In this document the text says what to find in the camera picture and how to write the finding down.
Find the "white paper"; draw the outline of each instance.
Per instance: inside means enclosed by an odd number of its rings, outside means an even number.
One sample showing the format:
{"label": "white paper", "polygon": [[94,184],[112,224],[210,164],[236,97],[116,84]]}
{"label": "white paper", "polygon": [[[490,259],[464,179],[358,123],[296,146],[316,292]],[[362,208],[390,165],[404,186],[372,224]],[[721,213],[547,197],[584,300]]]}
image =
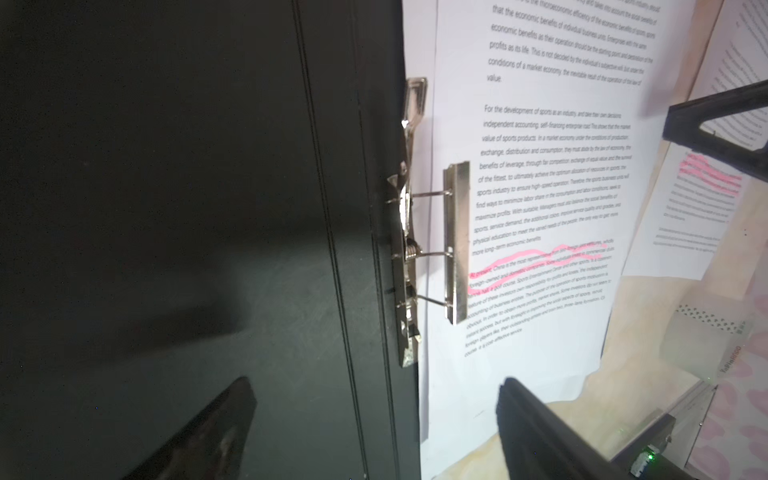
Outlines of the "white paper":
{"label": "white paper", "polygon": [[[720,10],[692,98],[768,78],[768,3],[726,0]],[[702,128],[751,150],[768,141],[768,111],[708,121]],[[749,177],[672,144],[624,275],[701,280],[741,201]]]}
{"label": "white paper", "polygon": [[[432,99],[435,90],[432,81],[435,78],[435,29],[437,26],[437,9],[435,0],[406,0],[402,3],[403,17],[403,43],[406,45],[406,72],[408,77],[427,78],[427,98],[425,108],[432,111]],[[432,191],[432,170],[424,168],[432,164],[432,115],[427,114],[416,130],[413,141],[413,156],[422,168],[412,171],[412,191]],[[412,204],[413,216],[417,221],[414,224],[414,236],[417,239],[427,238],[429,234],[429,200],[419,200]],[[430,266],[437,267],[437,262],[432,257],[423,257],[416,260],[416,272],[420,273],[416,279],[416,289],[419,292],[427,290],[427,280]],[[427,310],[426,302],[419,303],[417,319],[425,319]],[[429,394],[429,367],[426,355],[428,349],[426,321],[419,322],[422,334],[422,343],[419,346],[419,436],[425,440],[429,434],[429,404],[426,401]]]}
{"label": "white paper", "polygon": [[[423,478],[496,432],[507,376],[553,402],[575,399],[599,367],[693,4],[435,3],[434,100],[429,128],[416,133],[432,151],[414,166],[438,190],[444,168],[471,162],[476,275],[466,322],[449,325],[440,307],[422,317]],[[414,24],[405,23],[408,75],[422,74],[409,60]],[[431,205],[415,221],[430,222],[428,250],[438,251],[442,202]],[[442,298],[443,281],[432,261],[428,295]]]}

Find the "pink highlighter mark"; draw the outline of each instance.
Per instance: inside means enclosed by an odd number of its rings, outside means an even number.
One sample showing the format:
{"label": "pink highlighter mark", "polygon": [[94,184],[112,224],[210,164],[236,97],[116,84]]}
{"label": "pink highlighter mark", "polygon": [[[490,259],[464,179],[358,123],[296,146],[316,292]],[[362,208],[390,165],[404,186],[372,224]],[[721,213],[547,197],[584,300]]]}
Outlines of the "pink highlighter mark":
{"label": "pink highlighter mark", "polygon": [[[741,181],[740,175],[729,175],[719,170],[716,170],[712,168],[712,166],[710,166],[709,162],[705,157],[701,157],[700,155],[688,154],[686,159],[680,162],[680,173],[698,177],[705,184],[709,185],[715,190],[723,192],[724,194],[737,195],[739,193],[739,190],[741,189],[741,184],[735,181],[735,180]],[[719,182],[722,182],[726,185],[735,187],[736,190],[726,188],[722,185],[716,184],[712,180],[707,178],[707,176],[715,180],[718,180]]]}
{"label": "pink highlighter mark", "polygon": [[760,313],[762,313],[764,316],[768,316],[768,295],[758,295],[755,296],[755,308],[757,308]]}
{"label": "pink highlighter mark", "polygon": [[[525,251],[522,251],[522,252],[515,253],[514,255],[510,255],[509,257],[505,257],[505,258],[502,258],[500,260],[496,260],[494,263],[491,263],[489,266],[487,266],[483,270],[480,270],[479,272],[476,272],[476,273],[470,273],[469,274],[469,278],[471,278],[471,279],[479,278],[480,276],[483,276],[486,273],[492,272],[493,269],[496,268],[497,266],[505,265],[506,263],[513,262],[513,261],[517,260],[518,258],[528,257],[530,255],[539,255],[539,256],[545,258],[545,260],[542,260],[542,261],[536,262],[536,263],[532,263],[531,265],[528,265],[526,267],[521,268],[520,270],[516,270],[515,272],[510,273],[509,275],[505,276],[504,278],[502,278],[500,280],[495,281],[491,286],[487,286],[484,289],[474,289],[472,287],[468,287],[467,288],[467,294],[469,294],[469,295],[483,295],[485,293],[491,292],[493,290],[496,290],[500,286],[504,285],[509,280],[512,280],[516,276],[520,276],[523,273],[529,272],[529,271],[531,271],[531,270],[533,270],[535,268],[539,268],[542,265],[555,265],[555,266],[568,265],[570,262],[572,262],[572,261],[574,261],[576,259],[579,259],[579,258],[583,258],[583,259],[586,259],[586,260],[596,260],[598,258],[601,258],[601,256],[600,255],[587,255],[585,253],[579,253],[579,252],[581,252],[582,250],[586,250],[588,248],[595,247],[597,245],[598,245],[598,243],[587,243],[586,245],[582,245],[580,247],[569,247],[568,245],[560,245],[559,247],[555,247],[554,250],[552,250],[550,253],[542,252],[541,250],[525,250]],[[607,247],[607,245],[601,244],[600,247],[605,248],[605,247]],[[569,258],[566,258],[564,260],[557,260],[557,261],[549,260],[549,259],[552,258],[553,255],[555,255],[556,253],[562,252],[562,251],[572,252],[573,255],[571,255]]]}

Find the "dark background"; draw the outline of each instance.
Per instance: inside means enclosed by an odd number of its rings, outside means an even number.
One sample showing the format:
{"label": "dark background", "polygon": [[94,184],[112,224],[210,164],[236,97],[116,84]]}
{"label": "dark background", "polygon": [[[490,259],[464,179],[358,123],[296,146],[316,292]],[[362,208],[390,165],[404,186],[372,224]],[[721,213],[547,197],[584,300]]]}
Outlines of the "dark background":
{"label": "dark background", "polygon": [[398,2],[0,5],[0,476],[121,478],[238,376],[241,478],[418,478]]}

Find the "metal binder clip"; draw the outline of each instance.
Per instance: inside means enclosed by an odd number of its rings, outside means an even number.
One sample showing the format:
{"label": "metal binder clip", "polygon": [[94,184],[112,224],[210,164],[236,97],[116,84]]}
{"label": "metal binder clip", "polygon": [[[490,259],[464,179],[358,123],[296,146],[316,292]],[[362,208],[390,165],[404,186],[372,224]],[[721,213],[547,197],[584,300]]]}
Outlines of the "metal binder clip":
{"label": "metal binder clip", "polygon": [[[392,229],[392,269],[395,277],[398,347],[400,365],[416,362],[417,346],[421,342],[417,319],[417,300],[423,299],[445,307],[445,318],[458,324],[467,317],[467,288],[469,265],[469,162],[453,164],[443,171],[443,190],[423,194],[411,193],[413,135],[424,117],[427,79],[406,81],[406,104],[402,128],[406,136],[406,159],[400,162],[400,172],[387,181],[395,188],[397,197],[387,203],[398,207]],[[412,200],[421,197],[444,197],[445,250],[422,251],[413,236]],[[441,256],[445,258],[445,299],[434,300],[416,292],[416,259]]]}

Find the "pink patterned fabric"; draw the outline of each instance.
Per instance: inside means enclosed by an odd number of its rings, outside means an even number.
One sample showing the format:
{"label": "pink patterned fabric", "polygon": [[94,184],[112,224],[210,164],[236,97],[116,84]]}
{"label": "pink patterned fabric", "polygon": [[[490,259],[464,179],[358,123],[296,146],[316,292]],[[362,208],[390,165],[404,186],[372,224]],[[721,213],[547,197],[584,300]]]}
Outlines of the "pink patterned fabric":
{"label": "pink patterned fabric", "polygon": [[746,393],[746,397],[756,409],[760,410],[765,416],[768,416],[768,390],[765,392],[750,390]]}
{"label": "pink patterned fabric", "polygon": [[754,333],[746,343],[747,352],[762,356],[768,360],[768,332]]}
{"label": "pink patterned fabric", "polygon": [[688,459],[713,480],[768,480],[768,250],[744,301],[758,318],[717,387]]}
{"label": "pink patterned fabric", "polygon": [[739,429],[739,433],[748,439],[754,440],[755,442],[768,445],[768,430],[763,430],[762,428],[756,427],[754,425],[748,425],[746,427],[741,427]]}
{"label": "pink patterned fabric", "polygon": [[712,447],[696,447],[690,454],[690,459],[697,467],[707,473],[713,480],[728,480],[730,464],[725,455]]}
{"label": "pink patterned fabric", "polygon": [[723,420],[733,420],[737,402],[736,389],[730,383],[722,381],[717,387],[715,398],[712,399],[709,413]]}
{"label": "pink patterned fabric", "polygon": [[762,468],[746,468],[741,472],[742,480],[768,480],[768,471]]}
{"label": "pink patterned fabric", "polygon": [[704,420],[701,430],[699,431],[699,436],[704,440],[711,440],[723,435],[725,435],[725,429],[723,429],[719,423],[715,422],[712,417],[707,417]]}

